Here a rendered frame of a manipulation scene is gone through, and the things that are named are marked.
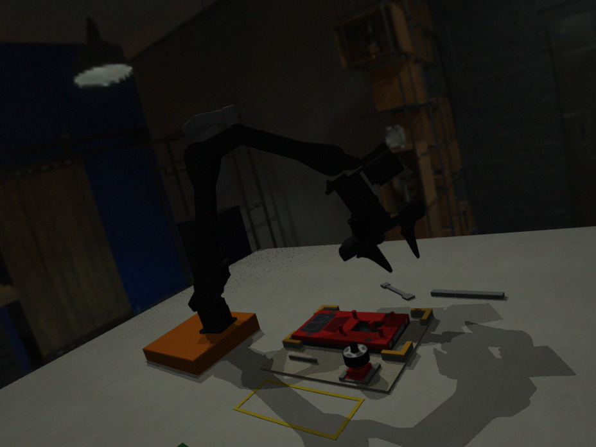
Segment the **yellow rectangular outline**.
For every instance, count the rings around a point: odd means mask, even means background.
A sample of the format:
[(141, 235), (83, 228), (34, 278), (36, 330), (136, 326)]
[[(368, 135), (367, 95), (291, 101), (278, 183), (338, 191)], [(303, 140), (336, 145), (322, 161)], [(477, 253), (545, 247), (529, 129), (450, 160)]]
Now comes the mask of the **yellow rectangular outline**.
[[(262, 415), (260, 415), (260, 414), (257, 414), (257, 413), (255, 413), (255, 412), (251, 412), (251, 411), (248, 411), (248, 410), (241, 409), (240, 407), (241, 407), (241, 406), (242, 406), (242, 405), (243, 405), (243, 404), (244, 404), (244, 403), (245, 403), (245, 402), (246, 402), (246, 401), (247, 401), (247, 400), (248, 400), (248, 399), (249, 399), (249, 398), (250, 398), (250, 397), (251, 397), (251, 396), (252, 396), (254, 393), (256, 393), (256, 392), (257, 392), (257, 391), (258, 391), (258, 390), (259, 390), (259, 389), (260, 389), (260, 388), (261, 388), (261, 387), (262, 387), (264, 384), (266, 384), (266, 382), (274, 383), (274, 384), (277, 384), (277, 385), (285, 385), (285, 386), (289, 386), (289, 387), (293, 387), (293, 388), (296, 388), (296, 389), (301, 389), (301, 390), (306, 390), (306, 391), (317, 392), (317, 393), (320, 393), (320, 394), (325, 394), (325, 395), (335, 396), (335, 397), (338, 397), (338, 398), (346, 398), (346, 399), (351, 399), (351, 400), (357, 400), (357, 401), (358, 401), (358, 403), (357, 403), (357, 404), (355, 405), (355, 407), (352, 409), (352, 411), (351, 411), (351, 413), (348, 415), (347, 419), (346, 419), (346, 420), (345, 420), (345, 421), (342, 423), (341, 427), (340, 427), (340, 428), (339, 428), (339, 429), (336, 431), (335, 435), (325, 434), (324, 432), (318, 432), (318, 431), (316, 431), (316, 430), (310, 430), (310, 429), (308, 429), (308, 428), (305, 428), (305, 427), (303, 427), (303, 426), (297, 426), (297, 425), (293, 425), (293, 424), (291, 424), (291, 423), (285, 423), (285, 422), (283, 422), (283, 421), (280, 421), (280, 420), (278, 420), (278, 419), (274, 419), (274, 418), (267, 417), (267, 416), (262, 416)], [(274, 381), (274, 380), (269, 380), (269, 379), (266, 379), (266, 380), (265, 380), (263, 383), (261, 383), (261, 384), (258, 386), (258, 388), (255, 388), (255, 389), (254, 389), (254, 390), (253, 390), (253, 391), (252, 391), (252, 392), (251, 392), (251, 393), (250, 393), (250, 394), (249, 394), (249, 395), (248, 395), (248, 396), (247, 396), (247, 397), (246, 397), (246, 398), (245, 398), (243, 401), (241, 401), (241, 402), (240, 402), (240, 404), (239, 404), (239, 405), (237, 405), (237, 406), (234, 408), (234, 410), (236, 410), (236, 411), (238, 411), (238, 412), (243, 412), (243, 413), (245, 413), (245, 414), (248, 414), (248, 415), (256, 416), (256, 417), (258, 417), (258, 418), (261, 418), (261, 419), (264, 419), (264, 420), (267, 420), (267, 421), (272, 421), (272, 422), (278, 423), (278, 424), (280, 424), (280, 425), (283, 425), (283, 426), (289, 426), (289, 427), (291, 427), (291, 428), (294, 428), (294, 429), (296, 429), (296, 430), (302, 430), (302, 431), (304, 431), (304, 432), (308, 432), (308, 433), (310, 433), (310, 434), (315, 434), (315, 435), (318, 435), (318, 436), (323, 436), (323, 437), (326, 437), (326, 438), (328, 438), (328, 439), (333, 439), (333, 440), (336, 440), (336, 439), (338, 438), (338, 436), (341, 434), (341, 432), (344, 430), (344, 427), (347, 425), (347, 423), (349, 422), (349, 420), (350, 420), (350, 419), (352, 418), (352, 416), (355, 414), (355, 412), (357, 411), (357, 409), (359, 408), (359, 406), (360, 406), (360, 405), (363, 403), (363, 401), (364, 401), (364, 398), (363, 398), (363, 399), (361, 399), (361, 398), (357, 398), (357, 397), (353, 397), (353, 396), (346, 396), (346, 395), (343, 395), (343, 394), (335, 394), (335, 393), (332, 393), (332, 392), (326, 392), (326, 391), (323, 391), (323, 390), (315, 390), (315, 389), (311, 389), (311, 388), (307, 388), (307, 387), (296, 386), (296, 385), (291, 385), (291, 384), (288, 384), (288, 383), (283, 383), (283, 382), (280, 382), (280, 381)]]

